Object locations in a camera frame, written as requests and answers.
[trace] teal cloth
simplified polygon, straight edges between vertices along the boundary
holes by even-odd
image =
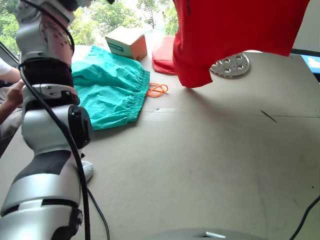
[[[72,63],[72,77],[93,129],[102,130],[137,120],[150,72],[138,61],[93,46],[84,59]]]

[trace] metal plate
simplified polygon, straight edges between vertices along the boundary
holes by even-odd
[[[221,77],[232,78],[245,74],[249,68],[249,58],[241,52],[217,61],[210,70]]]

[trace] orange drawstring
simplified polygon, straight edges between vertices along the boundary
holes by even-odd
[[[158,98],[169,90],[168,86],[165,84],[158,84],[155,82],[150,82],[149,86],[150,87],[154,86],[154,87],[149,88],[146,95],[148,97],[152,97],[152,98]]]

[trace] window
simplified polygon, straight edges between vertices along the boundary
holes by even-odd
[[[0,41],[13,54],[19,52],[15,16],[17,0],[0,0]],[[178,17],[172,0],[105,0],[93,1],[90,7],[79,7],[69,27],[76,45],[106,45],[105,36],[119,26],[142,28],[145,32],[162,31],[175,35]]]

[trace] red fabric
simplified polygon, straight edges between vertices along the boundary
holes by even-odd
[[[156,72],[175,75],[175,67],[172,60],[174,48],[174,36],[165,36],[161,44],[152,51],[152,65]]]
[[[209,68],[231,55],[259,50],[288,56],[309,0],[175,0],[179,30],[174,69],[183,86],[211,83]]]

